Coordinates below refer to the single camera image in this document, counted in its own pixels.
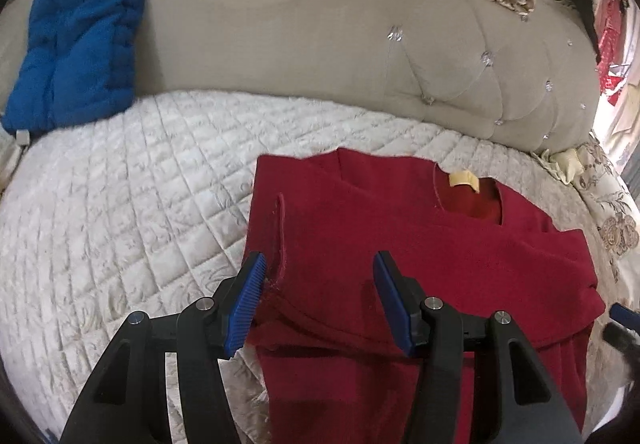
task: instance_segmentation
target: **white fabric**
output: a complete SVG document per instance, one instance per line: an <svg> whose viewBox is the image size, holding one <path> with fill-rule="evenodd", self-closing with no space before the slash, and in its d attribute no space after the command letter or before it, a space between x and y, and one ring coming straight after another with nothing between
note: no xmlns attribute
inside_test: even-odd
<svg viewBox="0 0 640 444"><path fill-rule="evenodd" d="M600 97L593 123L596 136L620 173L640 139L640 8L634 0L628 2L623 58L620 66L612 70L613 74L625 79L615 90ZM621 85L623 88L618 101L611 106L607 96L614 94Z"/></svg>
<svg viewBox="0 0 640 444"><path fill-rule="evenodd" d="M124 114L38 140L0 201L0 354L36 423L60 434L129 312L180 312L236 273L261 153L309 156L339 146L497 178L559 229L583 229L605 302L629 296L614 282L575 189L525 153L328 101L222 92L144 98ZM623 379L620 355L599 337L602 326L588 357L586 430ZM174 364L169 416L174 442L184 444ZM252 352L236 354L222 373L244 438L268 442L267 396Z"/></svg>

